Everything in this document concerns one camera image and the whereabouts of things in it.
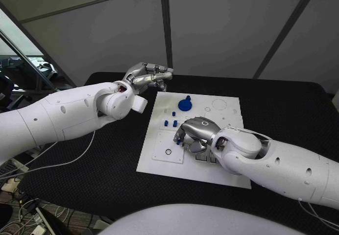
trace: robotic hand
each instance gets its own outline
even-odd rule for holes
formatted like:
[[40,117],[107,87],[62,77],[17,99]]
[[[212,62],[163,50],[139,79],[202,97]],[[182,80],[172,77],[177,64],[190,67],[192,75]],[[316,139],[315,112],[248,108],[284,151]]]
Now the robotic hand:
[[291,199],[339,210],[339,163],[291,144],[260,140],[253,133],[229,125],[221,129],[196,117],[180,125],[173,141],[183,142],[188,134],[195,140],[188,150],[202,153],[209,145],[229,173]]
[[131,109],[143,113],[147,100],[137,94],[149,86],[166,91],[163,79],[172,79],[172,73],[170,68],[139,63],[123,81],[56,92],[30,106],[2,113],[0,165],[35,146],[87,135],[123,119]]

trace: metal pole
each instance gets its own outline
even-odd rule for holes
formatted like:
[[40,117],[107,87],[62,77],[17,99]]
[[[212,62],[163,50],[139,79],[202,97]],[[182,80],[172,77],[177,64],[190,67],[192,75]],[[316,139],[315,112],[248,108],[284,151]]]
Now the metal pole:
[[27,56],[25,55],[25,53],[20,51],[20,49],[17,48],[17,46],[14,45],[13,41],[10,40],[10,38],[7,37],[7,35],[4,34],[4,32],[0,30],[0,38],[3,39],[4,43],[9,45],[10,49],[16,52],[17,56],[22,58],[22,60],[27,63],[27,65],[32,67],[33,71],[36,72],[38,76],[42,78],[43,82],[46,83],[46,85],[49,86],[51,90],[53,92],[58,91],[58,89],[55,88],[52,82],[46,79],[42,71],[38,69],[38,67],[33,65],[32,61],[29,60]]

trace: floor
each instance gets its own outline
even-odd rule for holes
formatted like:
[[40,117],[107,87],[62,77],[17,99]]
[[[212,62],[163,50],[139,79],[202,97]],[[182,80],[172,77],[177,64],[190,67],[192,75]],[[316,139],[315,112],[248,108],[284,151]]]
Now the floor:
[[[0,191],[0,203],[6,203],[13,207],[13,215],[12,215],[12,218],[10,218],[10,222],[17,220],[17,215],[19,215],[19,203],[17,201],[10,201],[12,200],[12,195],[4,192],[4,191]],[[48,204],[45,206],[45,209],[52,212],[55,214],[55,211],[58,209],[58,206],[55,204]],[[65,218],[65,215],[66,215],[66,212],[68,210],[65,210],[64,214],[61,215],[61,220],[64,220]],[[68,218],[65,220],[65,224],[68,225],[68,219],[69,219],[69,215],[72,213],[72,210],[69,210],[69,214],[68,214]],[[26,223],[29,221],[29,219],[32,218],[30,214],[23,218],[23,223]],[[91,214],[87,214],[87,213],[82,213],[79,211],[75,211],[72,216],[71,216],[71,220],[69,220],[69,229],[74,233],[74,235],[79,235],[81,232],[87,229],[88,227],[88,224],[89,224],[89,221],[91,221],[91,225],[89,225],[89,228],[94,227],[94,224],[95,224],[95,221],[100,219],[100,217],[97,215],[94,215],[94,218],[92,218],[92,221],[91,221]],[[30,235],[30,232],[35,230],[36,226],[32,227],[32,229],[29,229],[23,235]],[[17,226],[12,226],[7,230],[4,230],[4,232],[10,232],[12,234],[16,233],[19,227]]]

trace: black tablecloth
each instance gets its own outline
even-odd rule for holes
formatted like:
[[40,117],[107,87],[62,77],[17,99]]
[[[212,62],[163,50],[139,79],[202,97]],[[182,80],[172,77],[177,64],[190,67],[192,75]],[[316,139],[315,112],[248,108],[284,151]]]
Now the black tablecloth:
[[[92,74],[87,85],[121,80],[123,73]],[[244,127],[339,160],[339,113],[316,83],[175,75],[169,92],[240,97]],[[118,218],[147,207],[195,203],[225,207],[297,229],[306,234],[335,234],[304,213],[299,202],[253,183],[253,190],[136,172],[150,121],[156,89],[143,114],[128,116],[97,131],[92,146],[72,164],[29,173],[20,190],[79,211]],[[33,163],[33,168],[79,156],[92,134],[65,141]],[[315,206],[339,222],[335,209]]]

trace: hole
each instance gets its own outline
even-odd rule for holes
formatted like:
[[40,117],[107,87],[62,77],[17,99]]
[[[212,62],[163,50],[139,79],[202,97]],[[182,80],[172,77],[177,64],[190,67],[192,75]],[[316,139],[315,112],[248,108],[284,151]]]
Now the hole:
[[276,161],[274,161],[276,165],[280,164],[280,158],[276,158]]
[[307,168],[307,170],[306,170],[306,175],[312,175],[312,169],[310,168]]
[[65,108],[65,106],[61,107],[61,110],[62,110],[64,113],[66,113],[66,108]]
[[89,107],[88,99],[84,99],[87,107]]

